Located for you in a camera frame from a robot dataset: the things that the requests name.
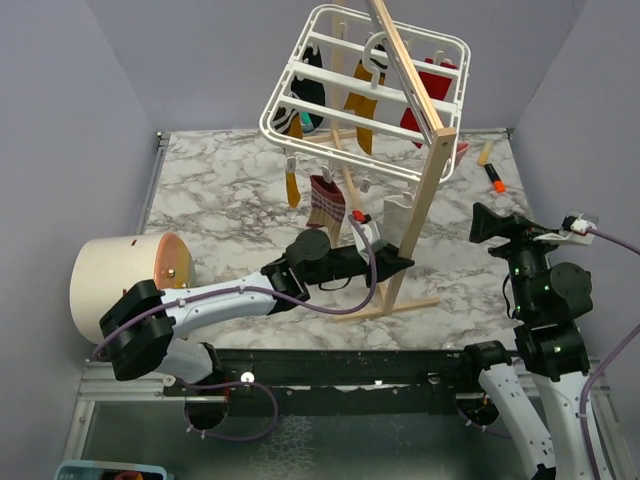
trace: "marker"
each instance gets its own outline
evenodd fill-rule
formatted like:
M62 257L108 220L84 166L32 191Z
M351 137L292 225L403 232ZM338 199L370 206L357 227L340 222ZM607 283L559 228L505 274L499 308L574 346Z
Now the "marker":
M498 175L498 172L496 172L496 169L493 168L493 165L491 165L490 163L487 163L484 165L484 169L487 172L487 175L489 176L489 180L491 180L491 183L493 184L493 189L498 193L506 192L507 189L505 188L504 183L502 183L502 180L500 179L500 175Z
M480 155L478 156L478 161L476 162L479 167L484 167L489 160L489 155L491 154L491 150L493 149L493 140L489 140L484 144L484 148Z

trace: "white connector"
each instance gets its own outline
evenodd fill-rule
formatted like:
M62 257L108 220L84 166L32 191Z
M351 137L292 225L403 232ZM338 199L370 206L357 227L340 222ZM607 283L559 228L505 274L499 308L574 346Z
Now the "white connector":
M378 230L378 224L376 222L370 220L367 223L359 224L359 226L367 237L367 240L369 240L371 248L374 252L377 252L381 248L384 248L387 242L382 239L382 235L380 235L380 230ZM364 258L366 262L369 262L369 255L367 255L367 248L364 246L364 241L353 225L351 225L351 233L353 234L358 253L362 258Z
M564 218L558 233L546 233L536 237L537 241L571 245L591 245L593 235L587 230L596 229L598 218L584 213L571 212Z
M587 229L593 228L595 229L595 224L585 220L584 218L578 218L575 222L571 224L571 231L573 233L577 233L578 235L586 235Z

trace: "marble surface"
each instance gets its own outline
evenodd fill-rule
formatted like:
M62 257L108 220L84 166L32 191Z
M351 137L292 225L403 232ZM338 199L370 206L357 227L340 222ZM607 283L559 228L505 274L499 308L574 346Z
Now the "marble surface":
M490 161L507 186L506 194L495 193L485 171L476 165L488 139L495 140ZM399 295L399 301L438 295L438 306L351 323L335 323L325 315L296 308L271 317L213 325L190 338L224 348L441 349L489 339L514 348L515 325L506 316L501 294L507 265L487 254L489 246L501 242L474 245L467 238L474 202L501 214L528 214L528 206L506 135L463 135L461 140L470 142L471 148L452 179L440 185L415 250L416 266L407 271ZM345 148L358 147L347 141ZM408 141L383 136L374 139L374 154L415 169L426 155ZM305 228L310 211L308 178L319 173L317 161L298 157L302 200L292 209L286 202L284 163L282 150L255 130L173 134L147 232L173 231L183 238L196 261L198 285L259 270L278 258ZM362 200L367 212L383 222L383 198L400 194L407 186L384 178L373 180ZM351 242L347 223L342 229L343 244ZM310 291L311 303L332 308L356 305L367 293L360 279L337 292L313 287Z

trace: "screw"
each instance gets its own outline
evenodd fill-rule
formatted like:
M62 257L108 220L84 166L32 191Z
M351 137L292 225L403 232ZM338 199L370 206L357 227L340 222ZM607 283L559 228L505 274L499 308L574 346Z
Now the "screw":
M240 381L244 383L253 383L256 377L251 372L244 372L240 376Z
M176 384L176 377L174 377L173 375L165 375L164 377L162 377L162 384L165 387L173 387Z

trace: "white cylinder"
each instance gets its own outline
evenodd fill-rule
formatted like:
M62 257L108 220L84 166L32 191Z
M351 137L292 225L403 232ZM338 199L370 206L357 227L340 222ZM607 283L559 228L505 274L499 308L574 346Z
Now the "white cylinder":
M193 260L175 233L100 238L87 242L71 275L71 315L80 333L103 340L100 319L129 288L154 280L159 289L195 283Z

